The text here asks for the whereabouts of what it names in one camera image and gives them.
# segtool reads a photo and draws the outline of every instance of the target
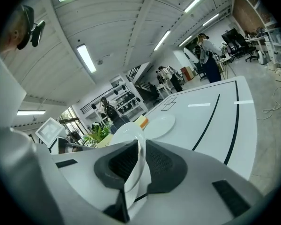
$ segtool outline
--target black bag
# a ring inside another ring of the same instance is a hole
[[[115,120],[118,117],[118,113],[116,111],[116,109],[110,105],[107,105],[104,109],[105,114],[107,115],[107,117],[109,117],[111,119],[111,121]]]

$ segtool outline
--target black pad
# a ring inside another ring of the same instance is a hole
[[[107,188],[124,189],[138,159],[138,141],[99,158],[94,165],[94,172]]]
[[[148,185],[148,194],[172,191],[187,174],[187,164],[183,158],[151,140],[146,141],[146,161],[152,180]]]

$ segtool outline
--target person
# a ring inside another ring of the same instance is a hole
[[[0,54],[23,49],[30,40],[34,25],[34,10],[32,7],[20,5],[11,14],[0,37]]]
[[[222,52],[210,41],[204,39],[204,36],[198,35],[197,38],[197,45],[200,46],[200,62],[206,72],[207,79],[210,83],[222,80],[220,70],[213,58],[213,53],[221,56]]]
[[[176,78],[175,70],[173,68],[171,68],[170,66],[167,66],[166,68],[163,67],[163,66],[160,66],[158,68],[158,70],[159,70],[159,72],[162,72],[163,77],[165,79],[168,78],[171,81],[171,83],[173,84],[176,92],[181,92],[182,91],[182,87],[179,84],[178,79]]]
[[[113,123],[113,125],[111,125],[112,134],[115,134],[116,131],[125,123],[130,122],[130,120],[126,116],[120,114],[120,112],[112,106],[105,97],[101,98],[101,102],[104,107],[104,113]]]
[[[205,33],[200,33],[199,35],[202,36],[203,39],[209,39],[209,36],[207,36]]]

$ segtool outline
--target desk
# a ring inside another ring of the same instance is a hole
[[[230,59],[232,59],[232,57],[227,57],[224,60],[219,60],[219,61],[216,62],[216,64],[220,65],[223,72],[226,71],[226,77],[225,77],[224,73],[222,73],[224,79],[228,79],[228,68],[226,67],[226,70],[224,70],[223,66],[224,66],[224,63],[229,61]],[[231,69],[231,71],[233,72],[234,76],[236,76],[236,74],[234,73],[233,69],[230,67],[229,64],[228,64],[228,66]]]
[[[264,51],[263,51],[261,43],[260,43],[260,40],[262,40],[262,39],[264,39],[264,37],[254,37],[254,38],[250,38],[250,39],[246,40],[246,42],[250,43],[250,42],[256,42],[257,41],[261,52],[264,54]]]
[[[239,104],[237,108],[236,101],[247,103]],[[189,104],[204,106],[189,107]],[[213,112],[208,129],[203,134]],[[227,166],[249,179],[256,152],[257,123],[253,98],[243,76],[171,94],[146,117],[150,122],[165,114],[175,116],[175,125],[169,133],[153,140],[189,150],[199,141],[195,151],[223,163],[229,149],[233,149]]]
[[[160,94],[160,96],[163,98],[163,100],[164,100],[164,96],[163,96],[163,94],[160,91],[161,89],[164,89],[165,92],[168,94],[168,96],[170,95],[170,93],[168,91],[168,87],[167,87],[167,85],[165,83],[159,84],[156,88],[157,88],[157,91]]]

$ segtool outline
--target green plant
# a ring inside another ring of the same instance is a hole
[[[92,133],[85,137],[86,143],[91,145],[101,142],[110,133],[109,124],[102,126],[100,123],[93,123],[91,130]]]

